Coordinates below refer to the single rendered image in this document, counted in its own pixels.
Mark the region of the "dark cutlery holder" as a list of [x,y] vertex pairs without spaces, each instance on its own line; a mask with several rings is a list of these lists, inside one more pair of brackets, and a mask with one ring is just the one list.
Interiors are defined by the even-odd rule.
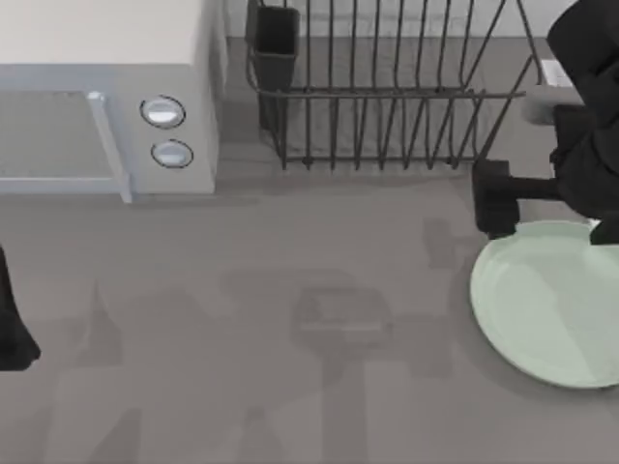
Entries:
[[286,6],[248,0],[246,43],[260,93],[287,92],[299,53],[300,13]]

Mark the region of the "microwave oven door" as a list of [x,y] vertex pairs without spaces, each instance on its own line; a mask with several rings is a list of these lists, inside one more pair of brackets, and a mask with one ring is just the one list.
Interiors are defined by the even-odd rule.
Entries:
[[133,203],[110,95],[0,92],[1,195],[108,195]]

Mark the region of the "pale grey rounded box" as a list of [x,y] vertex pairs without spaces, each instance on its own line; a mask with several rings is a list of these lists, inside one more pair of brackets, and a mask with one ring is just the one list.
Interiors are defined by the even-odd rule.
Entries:
[[582,99],[556,59],[543,59],[542,71],[543,82],[526,92],[522,115],[531,124],[549,126],[557,105],[582,105]]

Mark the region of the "large round microwave knob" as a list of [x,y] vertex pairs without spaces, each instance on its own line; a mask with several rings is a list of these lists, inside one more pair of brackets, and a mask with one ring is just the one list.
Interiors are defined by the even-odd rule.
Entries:
[[139,112],[146,123],[162,130],[177,128],[186,119],[185,107],[176,99],[163,95],[142,101]]

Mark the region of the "pale green plate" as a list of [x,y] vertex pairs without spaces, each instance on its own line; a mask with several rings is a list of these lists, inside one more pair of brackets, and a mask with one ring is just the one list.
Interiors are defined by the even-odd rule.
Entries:
[[537,220],[488,242],[469,299],[489,345],[522,373],[557,387],[619,387],[619,245],[592,227]]

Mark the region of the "pale microwave oven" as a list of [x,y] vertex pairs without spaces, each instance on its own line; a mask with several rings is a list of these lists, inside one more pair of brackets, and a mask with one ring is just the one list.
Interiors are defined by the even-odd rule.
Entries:
[[[135,197],[214,191],[227,64],[222,0],[0,0],[0,92],[110,95]],[[185,107],[181,126],[142,119],[159,95]],[[151,158],[168,139],[192,148],[188,167]]]

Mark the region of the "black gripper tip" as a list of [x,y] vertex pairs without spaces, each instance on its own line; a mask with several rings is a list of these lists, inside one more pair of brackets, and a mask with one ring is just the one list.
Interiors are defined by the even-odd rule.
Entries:
[[25,371],[41,354],[19,314],[6,255],[0,246],[0,372]]

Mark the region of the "small round microwave knob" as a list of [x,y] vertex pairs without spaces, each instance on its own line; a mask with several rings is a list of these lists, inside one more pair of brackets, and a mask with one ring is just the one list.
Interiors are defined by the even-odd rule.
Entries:
[[184,169],[193,161],[192,148],[176,139],[154,144],[150,153],[154,162],[166,169]]

